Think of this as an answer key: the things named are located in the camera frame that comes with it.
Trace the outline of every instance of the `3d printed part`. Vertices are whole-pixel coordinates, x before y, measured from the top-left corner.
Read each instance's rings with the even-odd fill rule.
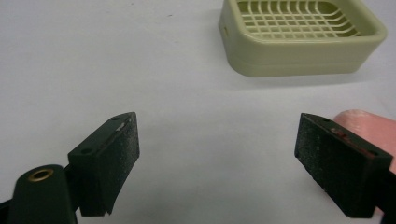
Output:
[[[332,120],[302,114],[295,157],[347,216],[371,217],[378,206],[396,220],[396,176],[387,152]]]
[[[22,175],[12,200],[0,203],[0,224],[77,224],[111,214],[139,158],[135,113],[109,119],[69,154],[69,165],[46,165]]]
[[[249,77],[352,73],[387,35],[361,0],[224,0],[219,29]]]

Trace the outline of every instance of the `clamp jaw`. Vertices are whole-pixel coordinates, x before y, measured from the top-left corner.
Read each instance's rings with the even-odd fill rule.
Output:
[[[348,217],[369,218],[376,207],[383,224],[396,223],[393,159],[332,120],[302,114],[295,157]]]
[[[113,117],[68,153],[69,164],[45,165],[22,175],[11,200],[0,203],[0,224],[76,224],[111,214],[139,158],[136,114]]]

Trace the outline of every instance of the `beige 3d printed object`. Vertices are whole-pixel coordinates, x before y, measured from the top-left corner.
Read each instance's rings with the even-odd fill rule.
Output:
[[[361,0],[225,0],[219,28],[249,77],[352,73],[387,36]]]

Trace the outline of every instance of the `black block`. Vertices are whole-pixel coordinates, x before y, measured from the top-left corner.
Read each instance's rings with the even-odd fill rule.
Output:
[[[71,173],[82,180],[78,195],[83,216],[111,214],[137,158],[135,113],[109,119],[68,154]]]
[[[349,217],[371,217],[392,157],[335,122],[302,114],[295,157]]]

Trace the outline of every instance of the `small hole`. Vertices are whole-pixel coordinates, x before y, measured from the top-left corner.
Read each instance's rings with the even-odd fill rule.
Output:
[[[92,151],[93,151],[92,148],[84,148],[81,150],[81,153],[85,155],[91,153]]]
[[[370,152],[371,154],[373,154],[374,156],[378,156],[378,152],[376,152],[376,151],[370,150],[369,152]]]
[[[42,169],[29,175],[28,180],[31,182],[38,182],[47,179],[48,177],[52,176],[52,174],[52,169]]]

